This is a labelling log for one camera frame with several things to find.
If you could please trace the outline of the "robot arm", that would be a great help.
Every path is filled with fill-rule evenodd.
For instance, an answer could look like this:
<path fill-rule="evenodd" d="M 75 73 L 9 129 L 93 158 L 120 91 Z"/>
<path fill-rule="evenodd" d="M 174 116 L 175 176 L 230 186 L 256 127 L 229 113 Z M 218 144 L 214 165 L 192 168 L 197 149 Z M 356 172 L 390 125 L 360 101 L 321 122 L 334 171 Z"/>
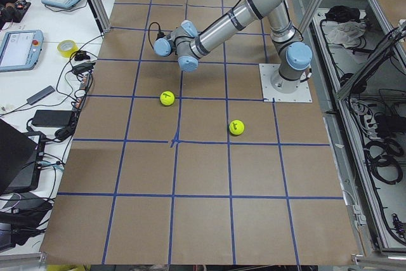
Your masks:
<path fill-rule="evenodd" d="M 175 54 L 180 69 L 191 72 L 201 58 L 262 20 L 268 22 L 280 59 L 270 78 L 271 85 L 278 92 L 293 93 L 311 77 L 313 53 L 294 26 L 285 0 L 238 0 L 204 30 L 198 31 L 192 21 L 184 20 L 168 34 L 159 32 L 151 46 L 158 56 Z"/>

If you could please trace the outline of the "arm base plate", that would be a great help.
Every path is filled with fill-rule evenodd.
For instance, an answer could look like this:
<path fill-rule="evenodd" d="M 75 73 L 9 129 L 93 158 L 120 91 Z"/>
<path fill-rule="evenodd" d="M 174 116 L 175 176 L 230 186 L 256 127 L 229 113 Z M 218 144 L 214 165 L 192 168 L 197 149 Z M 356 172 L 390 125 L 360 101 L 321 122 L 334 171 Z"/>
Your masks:
<path fill-rule="evenodd" d="M 259 74 L 264 102 L 312 103 L 310 87 L 305 73 L 299 80 L 287 81 L 279 75 L 279 64 L 259 64 Z"/>

